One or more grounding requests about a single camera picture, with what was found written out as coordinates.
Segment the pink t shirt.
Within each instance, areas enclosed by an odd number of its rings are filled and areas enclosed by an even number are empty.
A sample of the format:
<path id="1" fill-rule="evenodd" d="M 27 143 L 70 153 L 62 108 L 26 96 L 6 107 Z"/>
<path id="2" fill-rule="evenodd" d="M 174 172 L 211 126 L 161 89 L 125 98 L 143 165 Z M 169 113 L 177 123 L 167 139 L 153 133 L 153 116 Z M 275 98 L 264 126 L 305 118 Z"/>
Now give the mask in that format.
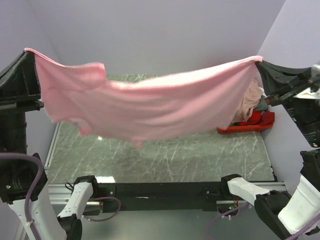
<path id="1" fill-rule="evenodd" d="M 137 82 L 107 79 L 104 64 L 62 65 L 34 54 L 44 110 L 81 135 L 129 141 L 167 140 L 226 128 L 262 62 L 260 55 Z"/>

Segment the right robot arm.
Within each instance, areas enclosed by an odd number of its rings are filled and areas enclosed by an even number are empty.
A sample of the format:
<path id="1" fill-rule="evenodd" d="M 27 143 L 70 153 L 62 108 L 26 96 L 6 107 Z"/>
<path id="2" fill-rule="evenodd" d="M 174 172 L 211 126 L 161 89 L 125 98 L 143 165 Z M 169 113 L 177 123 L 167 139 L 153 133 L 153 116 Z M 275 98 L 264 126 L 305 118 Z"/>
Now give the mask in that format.
<path id="1" fill-rule="evenodd" d="M 221 178 L 219 193 L 251 205 L 280 239 L 319 234 L 320 228 L 320 64 L 289 68 L 267 61 L 257 69 L 268 105 L 283 106 L 312 150 L 302 150 L 302 168 L 294 191 L 268 189 L 238 174 Z"/>

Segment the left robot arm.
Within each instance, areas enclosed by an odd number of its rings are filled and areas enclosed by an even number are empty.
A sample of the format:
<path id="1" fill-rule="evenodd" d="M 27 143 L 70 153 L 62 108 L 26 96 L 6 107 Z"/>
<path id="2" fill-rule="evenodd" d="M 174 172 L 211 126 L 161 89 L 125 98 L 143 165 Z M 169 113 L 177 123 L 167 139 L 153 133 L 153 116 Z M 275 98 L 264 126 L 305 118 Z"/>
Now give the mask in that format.
<path id="1" fill-rule="evenodd" d="M 65 209 L 55 214 L 40 156 L 27 154 L 26 112 L 40 110 L 40 98 L 35 55 L 25 51 L 0 73 L 0 198 L 31 240 L 79 240 L 86 204 L 100 188 L 94 176 L 78 177 Z"/>

